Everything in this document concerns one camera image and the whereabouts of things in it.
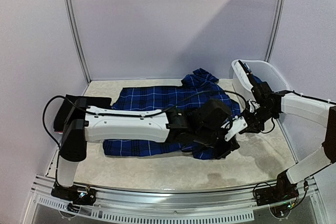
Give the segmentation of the blue plaid shirt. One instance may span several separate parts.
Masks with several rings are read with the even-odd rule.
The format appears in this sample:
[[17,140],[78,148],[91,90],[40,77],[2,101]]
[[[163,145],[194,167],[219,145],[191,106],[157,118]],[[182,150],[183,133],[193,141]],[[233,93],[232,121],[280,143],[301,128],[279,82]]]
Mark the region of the blue plaid shirt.
[[[219,80],[206,70],[200,68],[186,75],[181,86],[152,86],[138,88],[123,88],[116,102],[114,110],[152,111],[166,109],[171,106],[177,108],[199,108],[208,99],[221,100],[227,105],[233,116],[240,115],[239,104],[232,100],[218,85]],[[156,143],[144,140],[105,140],[103,151],[106,156],[116,157],[147,157],[173,152],[191,153],[195,159],[221,159],[232,151],[239,149],[235,138],[229,141],[217,141],[213,148],[191,142]]]

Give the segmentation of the black t-shirt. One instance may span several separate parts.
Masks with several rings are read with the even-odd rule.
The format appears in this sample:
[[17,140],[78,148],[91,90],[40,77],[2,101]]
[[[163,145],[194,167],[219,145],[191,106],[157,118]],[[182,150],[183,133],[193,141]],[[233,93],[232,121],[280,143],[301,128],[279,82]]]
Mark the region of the black t-shirt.
[[75,95],[65,95],[60,108],[54,119],[53,128],[55,132],[62,133],[66,120],[71,112],[74,116],[81,118],[85,115],[84,112],[78,110],[81,108],[83,110],[87,109],[89,106],[96,106],[99,108],[109,109],[112,99],[109,97],[88,97],[88,96],[75,96]]

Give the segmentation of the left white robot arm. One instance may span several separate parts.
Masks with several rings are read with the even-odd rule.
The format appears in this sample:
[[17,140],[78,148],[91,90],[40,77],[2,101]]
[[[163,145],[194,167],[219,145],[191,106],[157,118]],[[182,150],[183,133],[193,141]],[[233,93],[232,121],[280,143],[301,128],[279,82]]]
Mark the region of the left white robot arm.
[[78,164],[87,157],[88,143],[105,140],[143,140],[215,147],[228,143],[247,128],[242,116],[232,116],[220,100],[210,99],[200,108],[187,111],[176,107],[154,111],[108,110],[79,99],[66,117],[57,162],[57,190],[67,200],[78,195],[74,177]]

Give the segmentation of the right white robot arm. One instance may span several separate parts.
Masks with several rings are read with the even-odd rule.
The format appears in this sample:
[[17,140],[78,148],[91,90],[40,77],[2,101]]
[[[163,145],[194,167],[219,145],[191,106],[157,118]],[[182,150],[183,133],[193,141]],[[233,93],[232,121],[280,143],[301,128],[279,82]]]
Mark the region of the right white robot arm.
[[277,119],[281,114],[310,121],[325,129],[324,141],[320,147],[287,169],[287,181],[283,180],[272,188],[271,196],[276,201],[282,201],[291,194],[291,184],[296,184],[335,163],[335,103],[289,90],[274,92],[266,82],[253,84],[251,92],[259,107],[253,112],[249,109],[242,112],[246,127],[240,134],[260,133],[265,129],[268,120]]

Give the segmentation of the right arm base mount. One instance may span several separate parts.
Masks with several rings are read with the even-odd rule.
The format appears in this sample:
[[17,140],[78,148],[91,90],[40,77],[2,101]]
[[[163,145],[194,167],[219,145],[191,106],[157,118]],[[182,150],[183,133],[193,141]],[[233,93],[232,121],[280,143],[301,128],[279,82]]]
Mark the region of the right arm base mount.
[[253,188],[253,197],[257,203],[257,206],[273,204],[281,201],[290,201],[290,199],[294,198],[294,202],[289,203],[289,206],[287,207],[289,210],[296,208],[303,202],[309,189],[308,181],[304,179],[304,195],[301,199],[299,199],[297,184],[292,184],[289,179],[285,177],[277,178],[276,184],[274,186],[271,186],[269,183],[264,182],[267,187],[257,189],[257,186],[260,184],[261,183],[258,183]]

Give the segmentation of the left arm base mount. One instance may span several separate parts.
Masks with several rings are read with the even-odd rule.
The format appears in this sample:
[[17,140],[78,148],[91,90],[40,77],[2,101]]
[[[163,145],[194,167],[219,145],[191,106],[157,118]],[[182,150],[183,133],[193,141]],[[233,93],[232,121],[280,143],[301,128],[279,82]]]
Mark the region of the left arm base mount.
[[96,202],[97,192],[96,189],[90,186],[72,185],[71,187],[64,187],[55,182],[51,195],[62,200],[70,201],[74,205],[93,206]]

